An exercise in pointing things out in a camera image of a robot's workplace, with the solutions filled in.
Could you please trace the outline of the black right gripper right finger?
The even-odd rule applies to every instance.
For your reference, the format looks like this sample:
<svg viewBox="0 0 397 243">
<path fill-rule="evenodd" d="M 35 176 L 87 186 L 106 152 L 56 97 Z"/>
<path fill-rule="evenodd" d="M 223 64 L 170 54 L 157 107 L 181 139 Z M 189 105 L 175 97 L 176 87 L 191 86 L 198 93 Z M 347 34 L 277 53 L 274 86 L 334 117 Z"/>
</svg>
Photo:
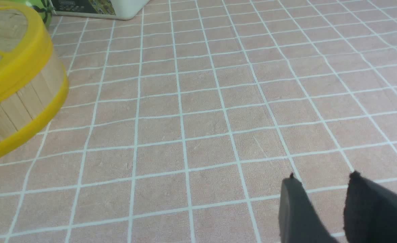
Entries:
<svg viewBox="0 0 397 243">
<path fill-rule="evenodd" d="M 343 221 L 350 243 L 397 243 L 397 194 L 355 171 L 349 176 Z"/>
</svg>

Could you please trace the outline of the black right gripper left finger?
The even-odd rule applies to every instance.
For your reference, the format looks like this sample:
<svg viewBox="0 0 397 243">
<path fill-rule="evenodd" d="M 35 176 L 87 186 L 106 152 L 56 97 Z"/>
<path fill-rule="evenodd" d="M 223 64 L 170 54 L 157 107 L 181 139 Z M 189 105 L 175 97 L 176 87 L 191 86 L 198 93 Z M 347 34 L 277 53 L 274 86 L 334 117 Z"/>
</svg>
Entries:
<svg viewBox="0 0 397 243">
<path fill-rule="evenodd" d="M 281 184 L 278 223 L 282 243 L 337 243 L 293 173 Z"/>
</svg>

